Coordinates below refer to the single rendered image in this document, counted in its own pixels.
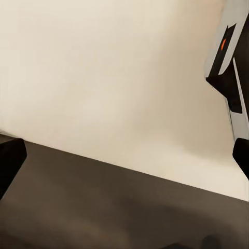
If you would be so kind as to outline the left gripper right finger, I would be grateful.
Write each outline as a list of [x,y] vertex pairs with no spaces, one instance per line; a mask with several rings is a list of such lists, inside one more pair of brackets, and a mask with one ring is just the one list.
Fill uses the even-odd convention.
[[249,179],[249,140],[237,138],[232,155],[241,170]]

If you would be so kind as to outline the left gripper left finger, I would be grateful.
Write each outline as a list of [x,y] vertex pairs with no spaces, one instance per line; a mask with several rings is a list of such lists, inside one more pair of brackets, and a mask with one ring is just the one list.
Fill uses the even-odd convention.
[[22,138],[0,144],[0,200],[26,158],[27,152]]

